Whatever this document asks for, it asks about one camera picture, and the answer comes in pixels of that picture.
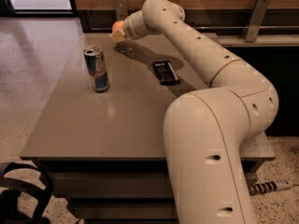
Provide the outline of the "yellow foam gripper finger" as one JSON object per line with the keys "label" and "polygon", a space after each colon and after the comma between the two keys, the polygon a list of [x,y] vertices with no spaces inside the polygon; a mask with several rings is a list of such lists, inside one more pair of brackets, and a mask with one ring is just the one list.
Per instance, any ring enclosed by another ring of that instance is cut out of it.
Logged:
{"label": "yellow foam gripper finger", "polygon": [[114,43],[120,43],[127,39],[127,36],[124,31],[117,30],[110,35],[110,38]]}

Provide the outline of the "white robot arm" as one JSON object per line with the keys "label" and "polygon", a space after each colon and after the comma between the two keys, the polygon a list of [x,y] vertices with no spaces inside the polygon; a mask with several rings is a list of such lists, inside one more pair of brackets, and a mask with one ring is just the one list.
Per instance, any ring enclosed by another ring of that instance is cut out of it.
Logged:
{"label": "white robot arm", "polygon": [[185,23],[182,7],[146,0],[112,26],[119,43],[164,35],[206,83],[177,98],[164,116],[164,151],[179,224],[257,224],[241,145],[278,112],[273,84],[247,62]]}

